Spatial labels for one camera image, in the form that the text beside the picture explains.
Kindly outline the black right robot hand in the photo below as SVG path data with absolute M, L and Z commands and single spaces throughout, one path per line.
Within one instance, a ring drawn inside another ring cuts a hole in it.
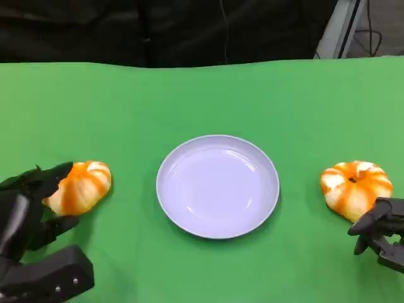
M 380 265 L 403 273 L 402 199 L 377 198 L 374 206 L 349 228 L 347 234 L 358 237 L 353 250 L 356 256 L 371 248 Z

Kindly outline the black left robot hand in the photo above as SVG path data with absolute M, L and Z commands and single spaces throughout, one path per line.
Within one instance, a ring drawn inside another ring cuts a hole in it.
M 19 262 L 25 251 L 35 251 L 76 227 L 79 218 L 62 215 L 42 221 L 43 200 L 51 197 L 68 176 L 73 162 L 51 169 L 39 166 L 1 182 L 1 257 Z

